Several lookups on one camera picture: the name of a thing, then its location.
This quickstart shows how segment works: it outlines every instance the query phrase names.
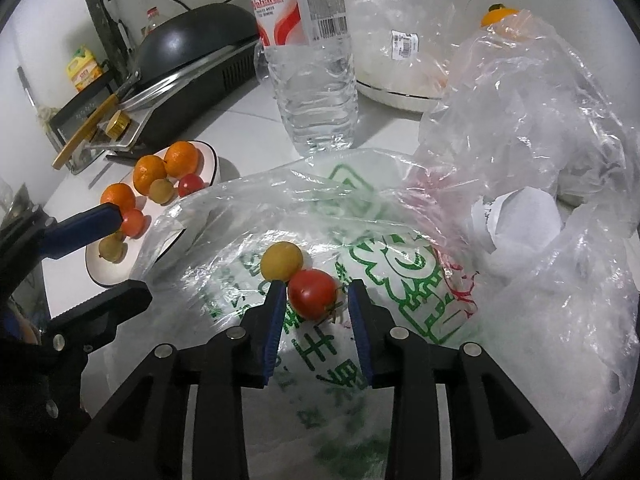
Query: gold knob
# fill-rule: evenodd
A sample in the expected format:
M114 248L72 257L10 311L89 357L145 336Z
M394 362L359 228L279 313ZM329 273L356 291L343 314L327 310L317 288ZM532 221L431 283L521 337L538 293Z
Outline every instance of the gold knob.
M124 130L127 129L130 122L131 118L122 110L118 110L109 120L109 124L107 124L104 132L111 139L118 140L118 138L124 133Z

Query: black pan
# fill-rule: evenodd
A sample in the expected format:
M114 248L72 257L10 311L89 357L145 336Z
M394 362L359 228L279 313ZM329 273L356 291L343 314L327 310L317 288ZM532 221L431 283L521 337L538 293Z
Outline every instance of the black pan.
M155 28L138 49L132 74L78 128L53 161L59 170L125 95L140 92L211 52L257 37L253 15L232 4L188 10Z

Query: silver screw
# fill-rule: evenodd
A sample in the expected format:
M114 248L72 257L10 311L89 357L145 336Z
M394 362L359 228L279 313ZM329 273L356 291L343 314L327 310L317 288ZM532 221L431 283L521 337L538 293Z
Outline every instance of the silver screw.
M246 334L246 330L241 326L233 326L226 330L226 336L229 339L242 339Z
M53 400L49 399L45 407L51 418L58 418L58 405Z
M407 339L409 337L409 331L402 326L395 326L389 330L389 335L393 339Z
M482 347L476 343L466 343L462 349L471 357L478 357L482 353Z
M56 352L60 352L65 347L65 338L62 334L53 336L53 348Z
M174 349L171 348L171 345L167 345L167 344L158 345L154 350L154 355L161 359L164 359L165 357L169 357L172 353L174 353Z

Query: white countertop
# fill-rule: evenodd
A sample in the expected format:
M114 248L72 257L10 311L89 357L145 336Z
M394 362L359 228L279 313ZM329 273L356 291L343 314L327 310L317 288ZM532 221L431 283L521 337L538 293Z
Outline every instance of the white countertop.
M419 114L395 110L362 95L358 96L358 104L354 147L415 151ZM184 137L214 147L220 158L223 181L300 158L282 125L276 101L266 88L253 82L214 106ZM45 211L62 221L91 209L100 203L104 188L119 182L131 169L123 164L110 164L102 156L82 173L67 176L45 205ZM84 248L59 260L44 260L42 269L52 317L104 291L87 273Z

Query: barcode sticker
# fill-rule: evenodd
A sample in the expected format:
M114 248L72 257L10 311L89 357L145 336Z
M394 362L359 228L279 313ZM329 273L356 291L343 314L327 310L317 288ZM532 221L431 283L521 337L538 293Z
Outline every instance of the barcode sticker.
M409 59L418 52L418 35L391 31L391 59Z
M306 0L312 23L312 41L341 38L349 33L344 0Z

